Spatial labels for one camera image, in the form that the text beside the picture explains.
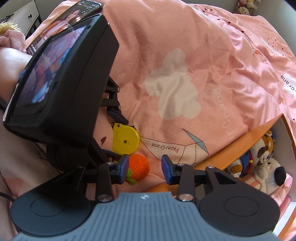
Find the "blue triangle print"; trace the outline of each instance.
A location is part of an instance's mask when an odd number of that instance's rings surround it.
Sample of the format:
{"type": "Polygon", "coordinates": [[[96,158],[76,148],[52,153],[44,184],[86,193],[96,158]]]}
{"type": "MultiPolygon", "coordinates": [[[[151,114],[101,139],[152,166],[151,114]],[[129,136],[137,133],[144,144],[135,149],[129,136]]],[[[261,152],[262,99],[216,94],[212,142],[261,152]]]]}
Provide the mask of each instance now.
{"type": "Polygon", "coordinates": [[[201,139],[197,138],[195,135],[192,135],[190,132],[188,132],[186,130],[184,130],[184,131],[187,133],[187,135],[189,135],[191,137],[192,140],[194,140],[194,142],[196,144],[198,144],[205,152],[208,153],[207,148],[205,147],[205,144],[201,139]]]}

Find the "green yarn stem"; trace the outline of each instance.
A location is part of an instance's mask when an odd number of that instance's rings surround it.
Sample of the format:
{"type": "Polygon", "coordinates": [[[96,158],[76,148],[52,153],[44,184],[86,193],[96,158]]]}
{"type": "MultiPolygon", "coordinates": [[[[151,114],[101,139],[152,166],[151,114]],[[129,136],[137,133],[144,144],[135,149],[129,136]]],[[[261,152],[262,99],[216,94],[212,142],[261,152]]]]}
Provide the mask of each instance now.
{"type": "Polygon", "coordinates": [[[135,185],[136,184],[136,180],[131,178],[131,176],[133,175],[133,171],[129,168],[128,172],[126,174],[126,181],[130,184],[130,185],[135,185]]]}

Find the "pink scrunchie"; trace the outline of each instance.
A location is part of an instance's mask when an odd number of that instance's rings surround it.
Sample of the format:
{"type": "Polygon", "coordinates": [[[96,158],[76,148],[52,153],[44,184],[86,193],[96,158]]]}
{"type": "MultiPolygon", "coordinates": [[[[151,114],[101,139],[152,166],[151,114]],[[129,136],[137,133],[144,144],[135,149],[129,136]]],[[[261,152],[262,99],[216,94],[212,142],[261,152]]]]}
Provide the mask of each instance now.
{"type": "Polygon", "coordinates": [[[26,53],[25,36],[23,33],[15,30],[8,30],[0,35],[0,47],[14,48],[26,53]]]}

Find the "dark red heart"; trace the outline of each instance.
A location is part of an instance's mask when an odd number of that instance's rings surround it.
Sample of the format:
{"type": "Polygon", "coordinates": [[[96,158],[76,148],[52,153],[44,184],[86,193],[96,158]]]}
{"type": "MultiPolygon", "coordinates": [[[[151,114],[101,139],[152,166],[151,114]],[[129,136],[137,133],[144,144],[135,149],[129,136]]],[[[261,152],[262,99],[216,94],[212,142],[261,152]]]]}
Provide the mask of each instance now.
{"type": "Polygon", "coordinates": [[[106,141],[106,139],[107,139],[107,137],[103,137],[103,138],[101,139],[102,145],[104,144],[104,142],[106,141]]]}

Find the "yellow plastic object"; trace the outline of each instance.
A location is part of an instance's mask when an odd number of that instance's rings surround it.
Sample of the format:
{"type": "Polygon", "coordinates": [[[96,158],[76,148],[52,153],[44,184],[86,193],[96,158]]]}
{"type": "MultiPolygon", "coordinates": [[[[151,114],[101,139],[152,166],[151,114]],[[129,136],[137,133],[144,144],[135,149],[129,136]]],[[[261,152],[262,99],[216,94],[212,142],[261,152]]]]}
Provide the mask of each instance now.
{"type": "Polygon", "coordinates": [[[113,126],[113,152],[123,155],[133,154],[140,144],[137,130],[131,126],[115,123],[113,126]]]}

